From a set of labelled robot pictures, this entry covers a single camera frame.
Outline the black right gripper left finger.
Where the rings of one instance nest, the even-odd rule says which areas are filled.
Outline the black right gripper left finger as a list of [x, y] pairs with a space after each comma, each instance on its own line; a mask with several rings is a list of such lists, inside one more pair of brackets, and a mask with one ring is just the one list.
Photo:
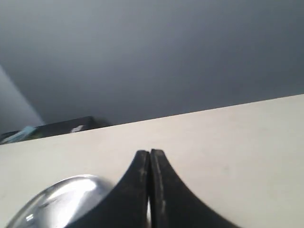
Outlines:
[[144, 228], [147, 224], [147, 183], [150, 154], [137, 151], [117, 185], [92, 210], [69, 228]]

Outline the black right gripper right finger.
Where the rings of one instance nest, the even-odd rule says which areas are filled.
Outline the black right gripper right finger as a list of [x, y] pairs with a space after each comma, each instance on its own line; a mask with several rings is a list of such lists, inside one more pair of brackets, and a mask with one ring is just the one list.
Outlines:
[[151, 150], [150, 205], [153, 228], [233, 228], [180, 179], [164, 151]]

